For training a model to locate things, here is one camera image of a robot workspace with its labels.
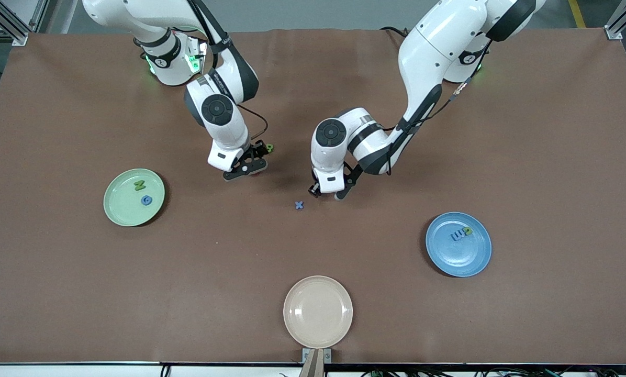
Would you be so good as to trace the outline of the brown table mat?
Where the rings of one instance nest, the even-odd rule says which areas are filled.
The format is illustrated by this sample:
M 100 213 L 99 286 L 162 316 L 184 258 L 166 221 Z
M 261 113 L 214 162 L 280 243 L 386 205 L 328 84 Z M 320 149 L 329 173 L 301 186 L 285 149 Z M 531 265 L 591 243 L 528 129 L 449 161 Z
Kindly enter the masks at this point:
M 406 108 L 397 36 L 232 36 L 260 77 L 269 167 L 226 182 L 211 140 L 127 35 L 38 34 L 0 80 L 0 362 L 289 362 L 287 291 L 330 276 L 353 324 L 339 362 L 626 363 L 626 53 L 601 29 L 495 43 L 392 175 L 313 198 L 316 125 Z M 160 212 L 114 224 L 103 200 L 157 173 Z M 304 201 L 303 210 L 294 202 Z M 490 234 L 483 272 L 430 260 L 429 224 Z

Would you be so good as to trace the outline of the light green plate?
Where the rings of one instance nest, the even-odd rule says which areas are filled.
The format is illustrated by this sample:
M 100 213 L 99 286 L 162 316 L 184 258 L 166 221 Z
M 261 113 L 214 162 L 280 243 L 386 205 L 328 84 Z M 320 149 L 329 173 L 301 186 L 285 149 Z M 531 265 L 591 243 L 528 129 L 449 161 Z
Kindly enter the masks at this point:
M 145 188 L 134 190 L 135 181 L 145 181 Z M 140 198 L 150 195 L 152 205 L 144 207 Z M 135 227 L 146 224 L 161 210 L 165 200 L 165 185 L 162 178 L 152 170 L 131 169 L 114 178 L 103 196 L 103 210 L 114 224 Z

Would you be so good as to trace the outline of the beige plate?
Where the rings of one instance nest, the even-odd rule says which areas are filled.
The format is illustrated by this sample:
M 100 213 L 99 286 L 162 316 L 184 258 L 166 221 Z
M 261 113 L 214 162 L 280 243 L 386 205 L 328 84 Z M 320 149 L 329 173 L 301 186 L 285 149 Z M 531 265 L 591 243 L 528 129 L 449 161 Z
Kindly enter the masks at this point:
M 353 301 L 335 279 L 308 276 L 289 289 L 283 320 L 290 336 L 304 348 L 332 348 L 351 328 Z

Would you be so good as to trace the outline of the blue plate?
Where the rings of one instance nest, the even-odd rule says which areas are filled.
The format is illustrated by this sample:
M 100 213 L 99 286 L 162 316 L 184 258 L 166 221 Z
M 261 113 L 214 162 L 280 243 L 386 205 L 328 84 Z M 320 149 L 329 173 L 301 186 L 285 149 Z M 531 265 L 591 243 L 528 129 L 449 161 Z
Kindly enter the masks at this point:
M 454 241 L 451 234 L 463 227 L 471 227 L 473 234 Z M 490 234 L 483 223 L 463 212 L 438 215 L 424 236 L 430 260 L 442 272 L 457 278 L 469 278 L 488 267 L 493 255 Z

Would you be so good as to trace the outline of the aluminium frame post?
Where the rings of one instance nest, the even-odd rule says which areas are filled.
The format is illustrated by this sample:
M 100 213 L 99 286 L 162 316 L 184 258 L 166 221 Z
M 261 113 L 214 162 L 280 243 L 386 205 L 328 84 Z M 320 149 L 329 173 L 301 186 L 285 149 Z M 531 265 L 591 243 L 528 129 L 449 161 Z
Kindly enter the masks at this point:
M 14 46 L 25 46 L 33 30 L 0 0 L 0 28 L 13 40 Z
M 626 0 L 621 0 L 604 26 L 608 40 L 622 40 L 626 28 Z

